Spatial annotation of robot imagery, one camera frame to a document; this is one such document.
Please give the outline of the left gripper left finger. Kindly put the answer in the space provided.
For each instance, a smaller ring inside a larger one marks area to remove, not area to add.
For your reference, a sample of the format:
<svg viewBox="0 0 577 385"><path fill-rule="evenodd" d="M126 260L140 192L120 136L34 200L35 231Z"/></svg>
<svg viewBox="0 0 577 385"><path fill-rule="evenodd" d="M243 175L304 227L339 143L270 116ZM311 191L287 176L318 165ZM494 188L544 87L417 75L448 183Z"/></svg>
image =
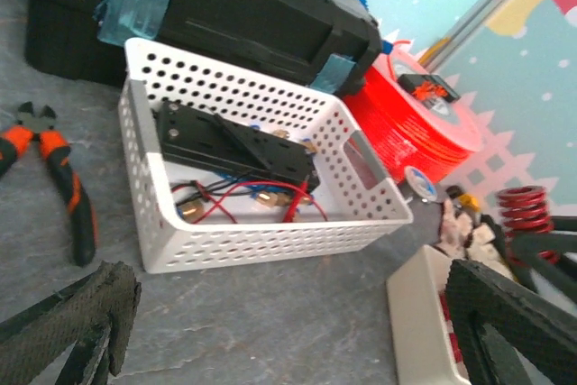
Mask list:
<svg viewBox="0 0 577 385"><path fill-rule="evenodd" d="M142 285L133 268L97 270L1 323L1 382L29 384L73 347L58 384L107 384L118 375Z"/></svg>

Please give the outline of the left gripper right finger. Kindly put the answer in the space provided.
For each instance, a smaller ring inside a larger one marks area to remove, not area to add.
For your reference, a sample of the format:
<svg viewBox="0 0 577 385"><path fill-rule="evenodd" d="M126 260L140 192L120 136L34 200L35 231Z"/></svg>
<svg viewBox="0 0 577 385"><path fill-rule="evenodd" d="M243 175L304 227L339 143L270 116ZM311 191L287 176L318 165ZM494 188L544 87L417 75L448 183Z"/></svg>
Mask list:
<svg viewBox="0 0 577 385"><path fill-rule="evenodd" d="M575 316L477 261L452 262L445 295L472 384L529 384L519 355L576 382Z"/></svg>

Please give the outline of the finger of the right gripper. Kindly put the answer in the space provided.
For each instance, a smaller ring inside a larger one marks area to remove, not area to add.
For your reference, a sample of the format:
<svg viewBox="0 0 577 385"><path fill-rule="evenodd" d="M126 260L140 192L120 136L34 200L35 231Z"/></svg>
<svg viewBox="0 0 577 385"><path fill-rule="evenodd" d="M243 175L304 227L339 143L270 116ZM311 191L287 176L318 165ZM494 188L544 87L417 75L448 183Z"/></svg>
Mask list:
<svg viewBox="0 0 577 385"><path fill-rule="evenodd" d="M553 216L551 233L521 233L510 243L515 259L576 303L576 217Z"/></svg>

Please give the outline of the large red spring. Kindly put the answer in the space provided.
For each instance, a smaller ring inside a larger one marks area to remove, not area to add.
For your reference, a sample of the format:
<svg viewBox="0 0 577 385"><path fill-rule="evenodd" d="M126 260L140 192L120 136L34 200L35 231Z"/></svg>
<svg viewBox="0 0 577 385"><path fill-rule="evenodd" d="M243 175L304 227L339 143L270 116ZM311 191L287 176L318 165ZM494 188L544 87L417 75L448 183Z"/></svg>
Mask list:
<svg viewBox="0 0 577 385"><path fill-rule="evenodd" d="M496 199L507 243L519 234L549 234L554 230L545 187L505 188L496 193Z"/></svg>

